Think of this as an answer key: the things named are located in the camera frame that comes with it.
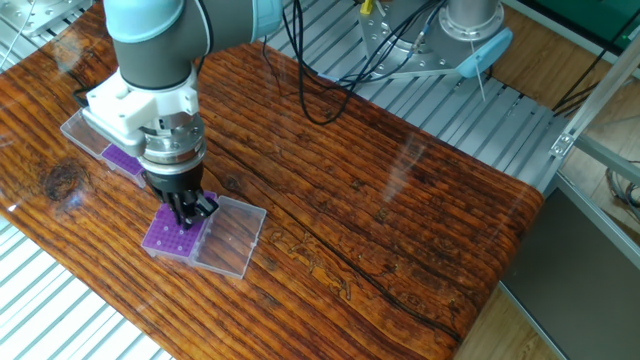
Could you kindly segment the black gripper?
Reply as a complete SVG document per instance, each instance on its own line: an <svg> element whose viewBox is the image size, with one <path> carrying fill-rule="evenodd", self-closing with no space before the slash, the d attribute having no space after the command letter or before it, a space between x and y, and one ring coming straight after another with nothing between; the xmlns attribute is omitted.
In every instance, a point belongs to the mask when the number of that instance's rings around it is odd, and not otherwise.
<svg viewBox="0 0 640 360"><path fill-rule="evenodd" d="M184 230L199 224L201 218L210 217L219 208L217 194L202 190L203 174L202 164L172 175L145 171L145 181L153 194L163 203L174 200L176 222Z"/></svg>

